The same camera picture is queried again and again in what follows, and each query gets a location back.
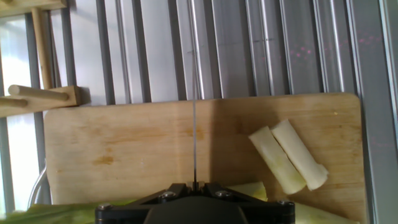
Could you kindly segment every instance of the cutting board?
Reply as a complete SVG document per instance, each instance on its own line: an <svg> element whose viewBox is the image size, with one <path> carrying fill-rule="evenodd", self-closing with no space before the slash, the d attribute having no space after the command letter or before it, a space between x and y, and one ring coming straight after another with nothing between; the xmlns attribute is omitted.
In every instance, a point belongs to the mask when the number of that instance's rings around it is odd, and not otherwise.
<svg viewBox="0 0 398 224"><path fill-rule="evenodd" d="M192 102L51 110L47 172L56 204L140 198L193 180ZM285 195L248 136L289 119L330 175ZM347 93L197 101L198 180L225 186L261 180L270 200L289 199L365 219L361 110Z"/></svg>

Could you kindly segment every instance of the wooden dowel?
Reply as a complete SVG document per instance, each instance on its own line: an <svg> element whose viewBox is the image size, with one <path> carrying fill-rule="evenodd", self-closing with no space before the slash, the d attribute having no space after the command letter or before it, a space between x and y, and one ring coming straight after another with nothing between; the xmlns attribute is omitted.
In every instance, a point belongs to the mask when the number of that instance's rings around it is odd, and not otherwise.
<svg viewBox="0 0 398 224"><path fill-rule="evenodd" d="M27 105L26 100L17 100L0 97L0 106L12 106L12 107L25 107Z"/></svg>
<svg viewBox="0 0 398 224"><path fill-rule="evenodd" d="M19 85L11 85L8 88L8 92L12 96L29 96L29 97L36 97L36 98L50 99L50 100L65 101L69 98L67 93L59 93L56 91L41 90L41 89L19 86Z"/></svg>
<svg viewBox="0 0 398 224"><path fill-rule="evenodd" d="M53 88L50 70L50 55L47 49L41 9L37 7L32 8L32 17L35 29L37 51L39 52L40 67L42 69L43 86L45 90L49 90Z"/></svg>

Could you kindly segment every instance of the screw head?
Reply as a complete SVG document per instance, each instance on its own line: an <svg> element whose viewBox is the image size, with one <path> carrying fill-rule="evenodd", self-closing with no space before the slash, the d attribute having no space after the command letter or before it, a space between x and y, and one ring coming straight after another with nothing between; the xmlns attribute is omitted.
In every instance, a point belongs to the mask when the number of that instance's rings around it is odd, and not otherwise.
<svg viewBox="0 0 398 224"><path fill-rule="evenodd" d="M232 195L232 193L228 192L226 190L219 190L219 191L216 192L216 196L217 197L229 197L231 195Z"/></svg>
<svg viewBox="0 0 398 224"><path fill-rule="evenodd" d="M171 197L175 196L175 193L174 192L163 192L161 196L162 196L162 198L171 198Z"/></svg>
<svg viewBox="0 0 398 224"><path fill-rule="evenodd" d="M110 203L102 203L101 205L98 206L98 209L100 210L107 210L112 208L113 205L111 205Z"/></svg>

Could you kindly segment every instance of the corrugated metal wall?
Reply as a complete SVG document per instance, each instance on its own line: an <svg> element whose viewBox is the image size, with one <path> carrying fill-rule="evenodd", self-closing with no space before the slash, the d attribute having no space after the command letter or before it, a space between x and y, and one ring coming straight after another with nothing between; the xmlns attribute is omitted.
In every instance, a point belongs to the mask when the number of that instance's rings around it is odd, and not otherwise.
<svg viewBox="0 0 398 224"><path fill-rule="evenodd" d="M398 220L398 2L75 0L46 14L56 86L90 105L345 91L363 102L371 223ZM0 94L41 86L30 14L0 19ZM0 119L0 208L25 210L45 165L43 113ZM41 202L50 202L48 185Z"/></svg>

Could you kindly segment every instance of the white leek stalk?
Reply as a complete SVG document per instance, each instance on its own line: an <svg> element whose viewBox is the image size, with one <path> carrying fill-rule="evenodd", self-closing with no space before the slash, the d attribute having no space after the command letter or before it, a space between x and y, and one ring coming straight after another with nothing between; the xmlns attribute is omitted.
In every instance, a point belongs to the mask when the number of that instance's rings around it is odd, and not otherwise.
<svg viewBox="0 0 398 224"><path fill-rule="evenodd" d="M273 127L271 132L307 182L308 189L315 190L326 182L328 171L323 165L315 162L289 120Z"/></svg>
<svg viewBox="0 0 398 224"><path fill-rule="evenodd" d="M359 222L306 205L295 204L296 224L359 224Z"/></svg>
<svg viewBox="0 0 398 224"><path fill-rule="evenodd" d="M294 194L305 187L303 177L289 161L268 127L256 131L249 136L249 139L265 160L286 194Z"/></svg>
<svg viewBox="0 0 398 224"><path fill-rule="evenodd" d="M228 188L245 195L250 195L265 202L268 201L266 188L262 182L235 185Z"/></svg>

